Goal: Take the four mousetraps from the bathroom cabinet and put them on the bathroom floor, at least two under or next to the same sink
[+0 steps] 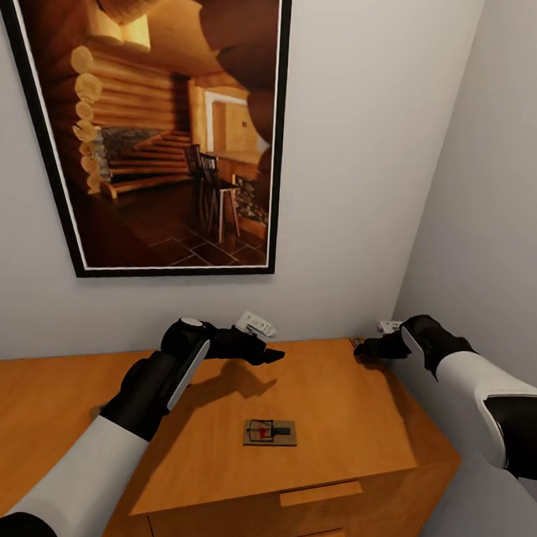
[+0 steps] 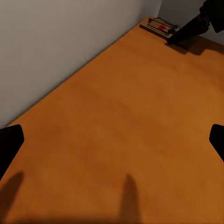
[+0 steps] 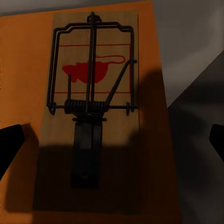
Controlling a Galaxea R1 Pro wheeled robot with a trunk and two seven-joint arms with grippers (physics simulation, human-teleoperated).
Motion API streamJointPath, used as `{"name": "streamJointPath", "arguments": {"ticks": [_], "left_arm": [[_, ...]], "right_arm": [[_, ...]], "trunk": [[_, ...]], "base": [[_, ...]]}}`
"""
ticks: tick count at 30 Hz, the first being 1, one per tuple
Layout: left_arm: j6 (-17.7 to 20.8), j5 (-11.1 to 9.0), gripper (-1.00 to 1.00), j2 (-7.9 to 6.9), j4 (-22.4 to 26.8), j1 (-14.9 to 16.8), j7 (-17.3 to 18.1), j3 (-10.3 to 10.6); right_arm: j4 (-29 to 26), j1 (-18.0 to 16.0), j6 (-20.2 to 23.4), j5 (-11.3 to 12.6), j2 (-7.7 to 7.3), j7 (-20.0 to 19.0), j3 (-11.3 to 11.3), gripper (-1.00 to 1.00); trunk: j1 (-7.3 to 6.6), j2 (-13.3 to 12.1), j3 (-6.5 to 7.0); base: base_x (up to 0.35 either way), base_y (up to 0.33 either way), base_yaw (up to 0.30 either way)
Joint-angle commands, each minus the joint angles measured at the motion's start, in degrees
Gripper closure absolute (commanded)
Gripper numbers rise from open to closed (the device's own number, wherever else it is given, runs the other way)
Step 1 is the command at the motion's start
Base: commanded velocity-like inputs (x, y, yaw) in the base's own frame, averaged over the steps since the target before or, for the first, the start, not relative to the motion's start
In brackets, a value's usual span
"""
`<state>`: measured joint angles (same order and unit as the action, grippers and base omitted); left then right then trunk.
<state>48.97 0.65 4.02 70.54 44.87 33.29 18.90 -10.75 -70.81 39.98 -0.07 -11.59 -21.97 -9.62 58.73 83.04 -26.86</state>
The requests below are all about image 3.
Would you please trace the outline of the mousetrap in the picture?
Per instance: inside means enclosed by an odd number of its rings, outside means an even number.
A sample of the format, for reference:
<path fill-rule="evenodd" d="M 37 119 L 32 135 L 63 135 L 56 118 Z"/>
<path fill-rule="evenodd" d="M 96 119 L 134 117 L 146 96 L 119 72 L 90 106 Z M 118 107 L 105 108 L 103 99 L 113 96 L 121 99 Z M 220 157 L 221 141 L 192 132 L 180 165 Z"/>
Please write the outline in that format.
<path fill-rule="evenodd" d="M 33 209 L 140 215 L 138 11 L 53 13 Z"/>

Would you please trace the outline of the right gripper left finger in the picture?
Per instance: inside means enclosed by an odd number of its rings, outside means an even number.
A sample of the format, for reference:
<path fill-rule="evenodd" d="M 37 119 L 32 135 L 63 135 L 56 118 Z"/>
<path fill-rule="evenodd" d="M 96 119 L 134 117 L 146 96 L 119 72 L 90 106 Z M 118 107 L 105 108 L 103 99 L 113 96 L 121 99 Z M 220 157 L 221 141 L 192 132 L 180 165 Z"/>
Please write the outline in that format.
<path fill-rule="evenodd" d="M 0 129 L 0 180 L 24 142 L 20 124 Z"/>

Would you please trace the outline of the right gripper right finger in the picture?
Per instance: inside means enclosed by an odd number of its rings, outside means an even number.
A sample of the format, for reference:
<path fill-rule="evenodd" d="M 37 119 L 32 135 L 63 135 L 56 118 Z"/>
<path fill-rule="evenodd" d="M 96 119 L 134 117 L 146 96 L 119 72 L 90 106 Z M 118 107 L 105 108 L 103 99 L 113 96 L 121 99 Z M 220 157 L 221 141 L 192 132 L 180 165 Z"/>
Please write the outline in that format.
<path fill-rule="evenodd" d="M 224 126 L 214 124 L 210 132 L 209 140 L 224 162 Z"/>

